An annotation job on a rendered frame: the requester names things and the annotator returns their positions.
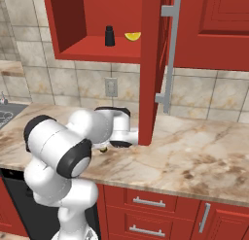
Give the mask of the red open cabinet door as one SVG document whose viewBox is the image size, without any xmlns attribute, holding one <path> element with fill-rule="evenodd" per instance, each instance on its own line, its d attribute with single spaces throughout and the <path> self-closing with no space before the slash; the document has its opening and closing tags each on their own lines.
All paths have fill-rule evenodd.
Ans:
<svg viewBox="0 0 249 240">
<path fill-rule="evenodd" d="M 170 19 L 160 15 L 162 5 L 172 0 L 142 0 L 138 144 L 152 142 L 158 110 L 155 95 L 160 93 L 168 50 Z"/>
</svg>

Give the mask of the black shaker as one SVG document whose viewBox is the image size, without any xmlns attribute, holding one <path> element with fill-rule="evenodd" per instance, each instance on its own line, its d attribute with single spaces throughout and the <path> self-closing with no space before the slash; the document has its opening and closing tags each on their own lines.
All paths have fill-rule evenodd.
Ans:
<svg viewBox="0 0 249 240">
<path fill-rule="evenodd" d="M 105 29 L 105 46 L 114 47 L 115 46 L 115 34 L 112 25 L 107 25 Z"/>
</svg>

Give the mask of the red base cabinet door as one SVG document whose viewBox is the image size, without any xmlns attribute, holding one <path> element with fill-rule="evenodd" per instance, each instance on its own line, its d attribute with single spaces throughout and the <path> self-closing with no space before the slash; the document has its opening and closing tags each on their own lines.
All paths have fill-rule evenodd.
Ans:
<svg viewBox="0 0 249 240">
<path fill-rule="evenodd" d="M 198 233 L 205 203 L 211 208 L 203 232 Z M 249 207 L 202 201 L 191 240 L 249 240 Z"/>
</svg>

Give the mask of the red base cabinet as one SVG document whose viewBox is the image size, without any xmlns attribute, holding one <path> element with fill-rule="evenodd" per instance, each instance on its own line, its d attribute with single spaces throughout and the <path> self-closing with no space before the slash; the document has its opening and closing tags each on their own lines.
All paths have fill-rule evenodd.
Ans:
<svg viewBox="0 0 249 240">
<path fill-rule="evenodd" d="M 27 237 L 28 234 L 18 215 L 3 179 L 0 177 L 0 231 Z"/>
</svg>

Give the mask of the yellow lemon wedge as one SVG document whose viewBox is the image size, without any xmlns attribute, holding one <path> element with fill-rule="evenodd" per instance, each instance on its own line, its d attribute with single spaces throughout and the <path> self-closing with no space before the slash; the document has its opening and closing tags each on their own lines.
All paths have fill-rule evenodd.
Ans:
<svg viewBox="0 0 249 240">
<path fill-rule="evenodd" d="M 129 41 L 131 42 L 135 42 L 137 41 L 140 36 L 141 36 L 141 33 L 140 32 L 129 32 L 129 33 L 125 33 L 124 35 Z"/>
</svg>

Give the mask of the red shallow drawer front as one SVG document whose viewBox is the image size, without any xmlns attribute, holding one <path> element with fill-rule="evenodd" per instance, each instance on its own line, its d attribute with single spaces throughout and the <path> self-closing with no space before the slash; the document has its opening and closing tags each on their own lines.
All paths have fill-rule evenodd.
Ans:
<svg viewBox="0 0 249 240">
<path fill-rule="evenodd" d="M 115 207 L 122 207 L 130 210 L 141 210 L 146 213 L 172 216 L 187 220 L 196 218 L 199 201 L 163 193 L 155 193 L 137 189 L 125 189 L 113 186 L 105 186 L 106 204 Z M 157 201 L 162 200 L 165 208 L 133 203 L 132 198 L 139 196 L 141 199 Z"/>
</svg>

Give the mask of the dark grey sink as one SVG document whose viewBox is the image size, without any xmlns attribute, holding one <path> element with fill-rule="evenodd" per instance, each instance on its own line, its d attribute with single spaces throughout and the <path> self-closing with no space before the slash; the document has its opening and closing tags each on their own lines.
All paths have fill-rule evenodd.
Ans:
<svg viewBox="0 0 249 240">
<path fill-rule="evenodd" d="M 26 108 L 25 104 L 9 103 L 0 105 L 0 129 Z"/>
</svg>

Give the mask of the grey tap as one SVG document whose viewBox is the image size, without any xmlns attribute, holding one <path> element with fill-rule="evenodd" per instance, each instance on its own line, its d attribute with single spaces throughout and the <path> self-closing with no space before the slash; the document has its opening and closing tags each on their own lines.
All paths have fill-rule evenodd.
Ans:
<svg viewBox="0 0 249 240">
<path fill-rule="evenodd" d="M 1 94 L 2 94 L 2 97 L 0 98 L 0 104 L 7 105 L 9 103 L 8 99 L 5 97 L 3 91 L 1 91 Z"/>
</svg>

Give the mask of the red deep drawer front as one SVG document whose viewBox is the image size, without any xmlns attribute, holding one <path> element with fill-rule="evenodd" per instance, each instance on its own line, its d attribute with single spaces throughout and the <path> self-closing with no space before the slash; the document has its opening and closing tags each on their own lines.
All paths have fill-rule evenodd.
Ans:
<svg viewBox="0 0 249 240">
<path fill-rule="evenodd" d="M 107 225 L 109 240 L 191 240 L 194 222 L 191 220 L 161 217 L 141 211 L 108 206 Z M 130 226 L 161 231 L 165 237 L 157 237 L 130 231 Z"/>
</svg>

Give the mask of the black dishwasher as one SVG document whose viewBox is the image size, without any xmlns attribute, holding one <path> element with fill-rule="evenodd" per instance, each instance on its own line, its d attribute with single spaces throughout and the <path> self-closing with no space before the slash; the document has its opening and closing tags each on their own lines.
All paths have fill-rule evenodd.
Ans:
<svg viewBox="0 0 249 240">
<path fill-rule="evenodd" d="M 30 240 L 101 240 L 93 181 L 66 179 L 50 167 L 2 174 Z"/>
</svg>

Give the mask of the grey wall outlet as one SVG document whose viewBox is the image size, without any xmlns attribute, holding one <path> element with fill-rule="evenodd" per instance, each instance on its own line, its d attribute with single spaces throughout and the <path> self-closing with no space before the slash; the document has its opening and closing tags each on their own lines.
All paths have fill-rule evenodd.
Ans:
<svg viewBox="0 0 249 240">
<path fill-rule="evenodd" d="M 107 97 L 118 96 L 118 79 L 106 78 L 105 79 L 105 93 Z"/>
</svg>

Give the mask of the red open wall cabinet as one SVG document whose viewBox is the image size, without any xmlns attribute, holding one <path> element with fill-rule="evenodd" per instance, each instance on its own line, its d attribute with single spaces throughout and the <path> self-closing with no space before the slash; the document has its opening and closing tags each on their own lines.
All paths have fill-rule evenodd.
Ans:
<svg viewBox="0 0 249 240">
<path fill-rule="evenodd" d="M 45 0 L 54 56 L 60 60 L 140 63 L 141 40 L 125 33 L 142 32 L 142 0 Z M 115 46 L 105 46 L 112 25 Z"/>
</svg>

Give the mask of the red closed wall cabinet door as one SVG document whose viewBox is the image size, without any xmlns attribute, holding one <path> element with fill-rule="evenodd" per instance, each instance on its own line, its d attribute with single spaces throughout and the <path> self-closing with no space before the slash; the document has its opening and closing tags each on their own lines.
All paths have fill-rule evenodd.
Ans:
<svg viewBox="0 0 249 240">
<path fill-rule="evenodd" d="M 181 0 L 174 65 L 249 71 L 249 0 Z"/>
</svg>

